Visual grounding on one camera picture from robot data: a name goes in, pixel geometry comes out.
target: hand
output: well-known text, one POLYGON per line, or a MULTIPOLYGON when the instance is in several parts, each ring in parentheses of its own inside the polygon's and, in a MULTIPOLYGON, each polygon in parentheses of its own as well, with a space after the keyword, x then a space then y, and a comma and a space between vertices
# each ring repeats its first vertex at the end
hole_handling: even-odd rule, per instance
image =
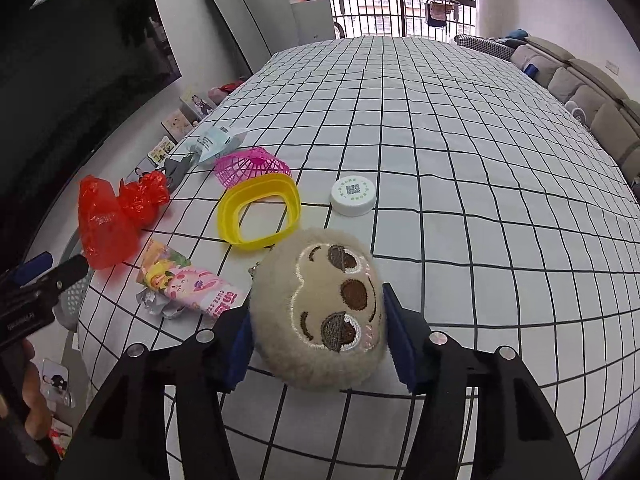
MULTIPOLYGON (((24 371, 24 383, 22 384, 22 398, 30 408, 24 427, 33 440, 41 440, 47 436, 51 428, 51 413, 47 407, 47 401, 40 393, 40 374, 35 364, 31 362, 36 355, 33 345, 24 339, 22 341, 24 353, 29 362, 24 371)), ((4 399, 0 396, 0 416, 8 413, 4 399)))

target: pink candy wrapper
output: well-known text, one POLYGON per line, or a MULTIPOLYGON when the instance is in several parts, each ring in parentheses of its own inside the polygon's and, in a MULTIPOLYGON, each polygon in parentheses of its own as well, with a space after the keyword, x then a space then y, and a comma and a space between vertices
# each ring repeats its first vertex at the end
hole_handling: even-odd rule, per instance
POLYGON ((192 266, 188 258, 153 239, 143 250, 136 281, 214 319, 241 306, 248 294, 210 270, 192 266))

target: qr code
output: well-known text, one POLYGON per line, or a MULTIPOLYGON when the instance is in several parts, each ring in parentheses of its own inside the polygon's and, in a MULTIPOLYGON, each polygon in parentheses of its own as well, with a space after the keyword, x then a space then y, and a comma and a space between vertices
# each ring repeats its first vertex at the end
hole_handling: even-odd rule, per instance
POLYGON ((347 195, 355 195, 360 192, 360 184, 353 184, 352 186, 347 186, 347 195))

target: bed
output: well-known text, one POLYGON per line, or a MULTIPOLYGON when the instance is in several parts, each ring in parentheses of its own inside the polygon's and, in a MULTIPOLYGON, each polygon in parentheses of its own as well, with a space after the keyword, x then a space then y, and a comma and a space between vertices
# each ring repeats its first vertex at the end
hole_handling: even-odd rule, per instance
MULTIPOLYGON (((358 237, 403 306, 432 328, 470 348, 513 346, 585 478, 612 462, 640 416, 639 208, 615 162, 546 89, 473 50, 366 36, 276 54, 206 121, 250 128, 245 146, 292 169, 302 226, 358 237), (346 174, 376 183, 367 215, 329 206, 346 174)), ((175 155, 185 152, 181 144, 175 155)), ((249 288, 247 270, 265 251, 220 239, 222 192, 215 176, 192 170, 141 247, 153 236, 249 288)), ((275 231, 283 212, 255 203, 243 232, 275 231)), ((129 344, 164 348, 209 326, 194 312, 147 314, 135 275, 135 257, 96 273, 82 307, 79 343, 95 388, 129 344)), ((388 356, 357 390, 310 394, 270 376, 254 353, 244 382, 221 397, 241 479, 398 478, 423 402, 388 356)), ((470 477, 476 413, 469 390, 460 479, 470 477)), ((170 389, 166 416, 172 478, 181 478, 170 389)))

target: television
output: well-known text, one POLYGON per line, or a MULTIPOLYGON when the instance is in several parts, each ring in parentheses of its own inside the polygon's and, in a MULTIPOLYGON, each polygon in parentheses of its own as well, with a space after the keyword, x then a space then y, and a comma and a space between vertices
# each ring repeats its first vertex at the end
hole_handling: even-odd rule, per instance
POLYGON ((0 272, 104 140, 180 77, 155 0, 47 0, 14 16, 0 41, 0 272))

